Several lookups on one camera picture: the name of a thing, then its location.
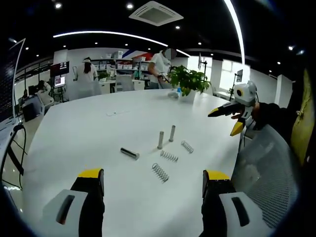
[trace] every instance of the metal cylinder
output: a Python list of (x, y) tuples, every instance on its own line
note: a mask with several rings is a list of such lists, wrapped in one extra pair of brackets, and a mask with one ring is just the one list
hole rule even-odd
[(161, 131), (160, 134), (159, 134), (159, 143), (158, 143), (158, 146), (157, 146), (157, 148), (159, 150), (162, 149), (162, 142), (163, 142), (163, 132)]
[(135, 160), (138, 160), (139, 158), (139, 153), (131, 152), (123, 147), (120, 149), (120, 151), (130, 157), (133, 157)]
[(173, 136), (174, 136), (174, 131), (176, 130), (176, 126), (173, 125), (171, 127), (171, 133), (170, 133), (170, 138), (169, 138), (169, 142), (173, 142)]

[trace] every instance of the ceiling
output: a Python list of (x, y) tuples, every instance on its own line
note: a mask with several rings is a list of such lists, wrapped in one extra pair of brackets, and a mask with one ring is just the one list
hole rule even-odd
[[(95, 47), (130, 48), (141, 51), (157, 52), (163, 46), (149, 41), (108, 34), (73, 35), (53, 38), (53, 35), (74, 31), (97, 30), (114, 31), (150, 38), (172, 45), (190, 55), (203, 56), (214, 52), (214, 59), (241, 61), (237, 33), (230, 13), (223, 0), (157, 0), (171, 8), (184, 19), (156, 27), (144, 22), (129, 19), (129, 15), (149, 0), (59, 0), (60, 9), (55, 9), (51, 0), (22, 1), (18, 6), (10, 3), (8, 13), (12, 21), (6, 22), (7, 37), (19, 41), (26, 38), (19, 67), (32, 63), (39, 58), (53, 55), (54, 51)], [(296, 53), (305, 49), (304, 16), (305, 0), (299, 4), (288, 5), (283, 0), (232, 0), (236, 10), (246, 55), (246, 64), (252, 68), (272, 75), (284, 74), (295, 80), (298, 61), (304, 56)], [(133, 10), (126, 8), (127, 3), (134, 4)], [(13, 43), (8, 40), (5, 47)], [(289, 45), (295, 45), (293, 51)]]

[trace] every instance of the yellow cloth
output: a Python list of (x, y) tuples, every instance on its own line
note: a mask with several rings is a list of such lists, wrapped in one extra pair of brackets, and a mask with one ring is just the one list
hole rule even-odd
[(307, 70), (304, 71), (304, 92), (301, 110), (293, 125), (291, 146), (298, 157), (300, 164), (304, 164), (306, 151), (315, 123), (315, 112), (311, 82)]

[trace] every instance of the white cabinet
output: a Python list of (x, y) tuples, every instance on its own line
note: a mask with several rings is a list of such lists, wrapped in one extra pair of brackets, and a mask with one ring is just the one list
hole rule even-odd
[(134, 89), (143, 90), (145, 88), (145, 81), (143, 80), (134, 80)]
[(110, 91), (110, 84), (109, 83), (99, 83), (100, 85), (100, 89), (101, 89), (101, 93), (103, 94), (109, 94)]

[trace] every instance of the person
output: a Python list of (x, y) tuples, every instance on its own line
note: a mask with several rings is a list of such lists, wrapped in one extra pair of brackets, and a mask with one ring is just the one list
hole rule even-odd
[(154, 54), (148, 66), (150, 75), (150, 89), (164, 88), (165, 78), (167, 78), (169, 69), (171, 67), (171, 59), (174, 59), (177, 51), (173, 48), (166, 48), (165, 50)]
[(54, 99), (49, 95), (50, 91), (50, 85), (47, 82), (40, 80), (38, 84), (38, 96), (45, 106), (54, 102)]
[(304, 70), (303, 80), (296, 80), (292, 88), (287, 108), (257, 102), (252, 110), (252, 117), (256, 121), (255, 129), (261, 129), (266, 124), (273, 127), (289, 144), (303, 166), (309, 159), (313, 143), (311, 137), (315, 134), (314, 101), (307, 70)]
[(89, 57), (85, 58), (81, 65), (77, 67), (75, 80), (79, 82), (92, 82), (98, 77), (96, 67), (91, 63)]
[(23, 92), (23, 96), (21, 98), (21, 103), (23, 104), (28, 98), (28, 90), (25, 89), (24, 92)]

